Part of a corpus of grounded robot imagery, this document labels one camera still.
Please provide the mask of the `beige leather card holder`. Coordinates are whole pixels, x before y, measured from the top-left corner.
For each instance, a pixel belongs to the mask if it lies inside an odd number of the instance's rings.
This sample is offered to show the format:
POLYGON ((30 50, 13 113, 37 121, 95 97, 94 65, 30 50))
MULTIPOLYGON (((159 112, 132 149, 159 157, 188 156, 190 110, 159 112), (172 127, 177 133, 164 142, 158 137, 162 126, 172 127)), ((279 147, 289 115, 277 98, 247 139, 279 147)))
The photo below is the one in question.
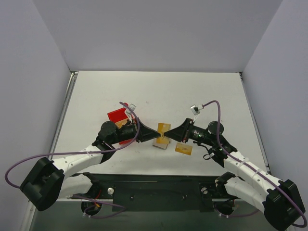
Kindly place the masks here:
POLYGON ((152 146, 165 150, 165 149, 167 149, 167 147, 170 143, 171 143, 170 141, 169 141, 169 143, 158 143, 156 140, 154 140, 153 143, 152 143, 152 146))

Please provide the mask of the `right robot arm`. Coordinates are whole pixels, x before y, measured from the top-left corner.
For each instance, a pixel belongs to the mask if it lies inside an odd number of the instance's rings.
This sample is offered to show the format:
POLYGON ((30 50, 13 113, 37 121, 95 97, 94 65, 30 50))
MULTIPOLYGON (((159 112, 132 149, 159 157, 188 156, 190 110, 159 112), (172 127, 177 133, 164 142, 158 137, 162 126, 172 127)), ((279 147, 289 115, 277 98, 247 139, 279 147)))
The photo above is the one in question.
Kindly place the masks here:
POLYGON ((217 121, 207 128, 194 125, 187 118, 182 125, 164 133, 165 137, 199 146, 210 146, 207 154, 226 169, 216 178, 216 194, 242 199, 261 211, 268 223, 278 231, 294 226, 304 218, 305 207, 297 186, 291 180, 281 180, 254 165, 223 137, 224 127, 217 121))

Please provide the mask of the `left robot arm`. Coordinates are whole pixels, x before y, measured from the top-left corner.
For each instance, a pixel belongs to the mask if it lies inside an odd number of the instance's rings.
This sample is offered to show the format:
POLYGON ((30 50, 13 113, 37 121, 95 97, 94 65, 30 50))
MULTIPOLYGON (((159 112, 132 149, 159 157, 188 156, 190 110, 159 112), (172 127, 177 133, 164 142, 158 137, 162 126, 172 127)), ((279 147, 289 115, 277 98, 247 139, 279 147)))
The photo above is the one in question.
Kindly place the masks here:
POLYGON ((39 159, 20 186, 21 192, 38 211, 51 207, 60 195, 63 182, 90 166, 109 160, 116 152, 113 144, 123 141, 146 142, 160 137, 160 133, 142 122, 130 122, 119 128, 114 122, 102 124, 96 140, 84 151, 62 158, 39 159))

